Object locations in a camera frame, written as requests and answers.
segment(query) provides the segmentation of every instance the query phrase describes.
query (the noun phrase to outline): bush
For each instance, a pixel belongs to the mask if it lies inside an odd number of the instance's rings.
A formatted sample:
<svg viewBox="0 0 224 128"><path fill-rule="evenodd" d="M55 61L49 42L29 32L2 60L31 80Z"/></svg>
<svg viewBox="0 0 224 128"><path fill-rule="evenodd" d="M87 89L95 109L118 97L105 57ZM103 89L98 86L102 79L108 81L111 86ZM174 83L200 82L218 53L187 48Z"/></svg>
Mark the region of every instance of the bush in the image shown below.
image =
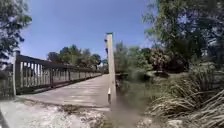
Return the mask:
<svg viewBox="0 0 224 128"><path fill-rule="evenodd" d="M203 102L211 97L213 87L213 69L192 70L188 76L173 80L167 84L166 97L157 99L152 112L157 116L177 117L188 115L203 107Z"/></svg>

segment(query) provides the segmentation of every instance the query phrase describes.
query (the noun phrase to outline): dirt path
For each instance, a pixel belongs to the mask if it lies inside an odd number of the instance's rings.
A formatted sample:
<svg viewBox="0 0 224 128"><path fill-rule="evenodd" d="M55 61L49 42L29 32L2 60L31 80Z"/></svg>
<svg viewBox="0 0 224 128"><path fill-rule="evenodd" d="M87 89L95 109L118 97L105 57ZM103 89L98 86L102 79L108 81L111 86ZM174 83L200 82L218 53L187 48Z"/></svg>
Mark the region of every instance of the dirt path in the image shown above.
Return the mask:
<svg viewBox="0 0 224 128"><path fill-rule="evenodd" d="M59 111L59 107L56 106L15 101L1 102L0 108L1 120L5 120L9 128L90 128L101 116L97 111L68 115L66 112Z"/></svg>

